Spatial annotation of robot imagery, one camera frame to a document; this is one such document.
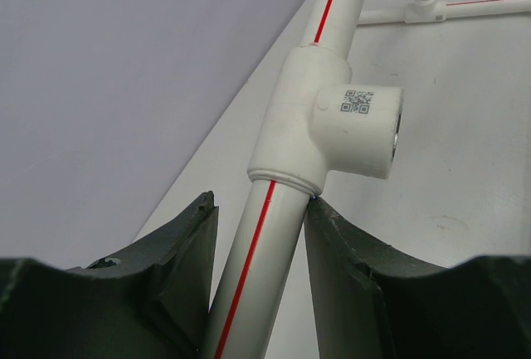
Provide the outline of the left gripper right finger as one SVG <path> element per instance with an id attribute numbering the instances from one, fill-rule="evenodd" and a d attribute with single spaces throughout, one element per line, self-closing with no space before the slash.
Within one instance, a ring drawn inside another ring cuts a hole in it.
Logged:
<path id="1" fill-rule="evenodd" d="M 530 258 L 419 260 L 309 202 L 304 235 L 322 358 L 527 358 Z"/>

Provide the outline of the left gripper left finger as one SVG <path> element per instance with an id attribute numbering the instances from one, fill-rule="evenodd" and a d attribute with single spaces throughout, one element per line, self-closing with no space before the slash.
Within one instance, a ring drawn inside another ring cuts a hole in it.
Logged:
<path id="1" fill-rule="evenodd" d="M 88 267 L 1 261 L 4 358 L 195 358 L 206 331 L 218 209 L 211 192 Z"/>

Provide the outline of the white PVC pipe frame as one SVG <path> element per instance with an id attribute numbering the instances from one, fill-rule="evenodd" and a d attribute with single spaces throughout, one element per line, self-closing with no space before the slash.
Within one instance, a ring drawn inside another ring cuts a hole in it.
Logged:
<path id="1" fill-rule="evenodd" d="M 347 58 L 364 0 L 316 0 L 281 67 L 247 168 L 252 186 L 211 306 L 202 358 L 262 358 L 309 202 L 331 171 L 385 179 L 399 88 L 353 85 Z"/>

